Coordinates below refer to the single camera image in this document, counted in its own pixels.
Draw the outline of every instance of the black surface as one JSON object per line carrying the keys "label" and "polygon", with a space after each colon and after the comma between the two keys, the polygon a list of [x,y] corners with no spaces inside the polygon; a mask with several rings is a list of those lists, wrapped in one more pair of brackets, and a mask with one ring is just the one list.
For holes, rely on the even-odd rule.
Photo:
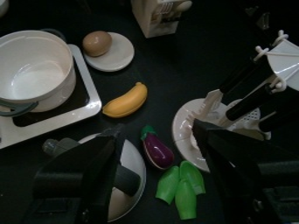
{"label": "black surface", "polygon": [[[81,47],[84,36],[95,30],[120,33],[135,46],[135,57],[128,67],[119,72],[104,73],[88,67],[98,93],[106,105],[142,81],[148,87],[148,98],[144,106],[124,118],[108,118],[99,113],[86,121],[0,150],[0,223],[4,224],[19,223],[32,201],[33,175],[49,160],[41,150],[48,138],[60,140],[71,137],[80,140],[124,123],[127,139],[146,158],[140,130],[150,124],[162,141],[172,148],[174,163],[178,165],[183,158],[172,140],[176,111],[186,102],[204,98],[218,88],[235,66],[252,55],[256,45],[266,47],[235,4],[227,1],[194,1],[176,33],[150,39],[142,33],[128,0],[90,0],[88,4],[91,14],[75,0],[11,0],[9,11],[0,18],[0,34],[53,28],[63,32],[71,44]],[[243,98],[270,74],[271,71],[264,69],[243,82],[224,96],[224,103]],[[266,105],[266,112],[276,102],[284,100],[288,92]],[[272,141],[299,153],[296,126],[298,122],[292,122],[274,132]],[[115,223],[224,223],[219,194],[208,173],[203,173],[207,193],[198,197],[198,219],[182,221],[175,204],[168,206],[155,198],[156,183],[163,172],[147,161],[146,168],[143,197],[134,210]]]}

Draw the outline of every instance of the toy eggplant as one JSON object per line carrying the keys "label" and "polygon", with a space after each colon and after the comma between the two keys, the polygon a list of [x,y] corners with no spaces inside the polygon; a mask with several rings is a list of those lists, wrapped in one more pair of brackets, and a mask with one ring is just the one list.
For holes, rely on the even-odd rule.
{"label": "toy eggplant", "polygon": [[174,163],[174,152],[163,144],[152,126],[146,125],[142,131],[142,140],[144,143],[144,152],[150,163],[159,168],[166,170],[172,166]]}

